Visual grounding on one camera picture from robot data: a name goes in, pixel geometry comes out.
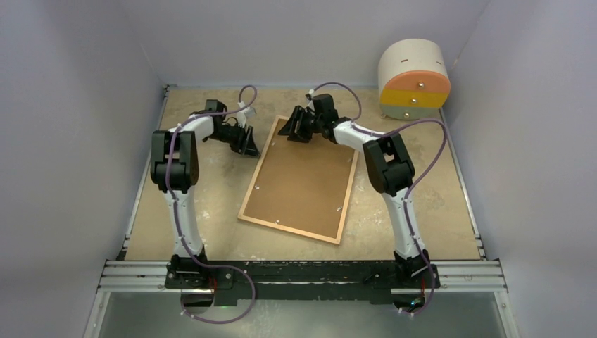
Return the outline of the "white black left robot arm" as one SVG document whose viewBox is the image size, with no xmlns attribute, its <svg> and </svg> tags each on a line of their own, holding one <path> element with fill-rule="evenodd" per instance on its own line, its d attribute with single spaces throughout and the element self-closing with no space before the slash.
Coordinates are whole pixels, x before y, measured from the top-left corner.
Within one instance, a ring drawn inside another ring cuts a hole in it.
<svg viewBox="0 0 597 338">
<path fill-rule="evenodd" d="M 199 181 L 198 143 L 214 139 L 226 143 L 236 154 L 260 158 L 247 118 L 254 109 L 243 101 L 235 111 L 217 99 L 209 99 L 202 111 L 192 113 L 169 130 L 157 130 L 151 138 L 150 176 L 164 194 L 175 232 L 172 266 L 193 288 L 206 285 L 210 264 L 196 224 L 194 188 Z"/>
</svg>

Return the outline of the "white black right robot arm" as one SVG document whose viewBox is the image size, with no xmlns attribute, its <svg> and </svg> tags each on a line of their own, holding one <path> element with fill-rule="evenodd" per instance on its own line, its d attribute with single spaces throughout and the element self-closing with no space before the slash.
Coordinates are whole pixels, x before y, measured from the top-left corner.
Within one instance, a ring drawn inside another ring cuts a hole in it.
<svg viewBox="0 0 597 338">
<path fill-rule="evenodd" d="M 308 100 L 306 107 L 295 106 L 278 134 L 301 143 L 321 134 L 324 139 L 364 156 L 370 184 L 381 194 L 389 213 L 398 264 L 396 279 L 403 286 L 413 286 L 422 279 L 429 256 L 420 238 L 412 202 L 407 197 L 413 186 L 415 167 L 401 135 L 375 132 L 339 116 L 329 94 L 308 96 Z"/>
</svg>

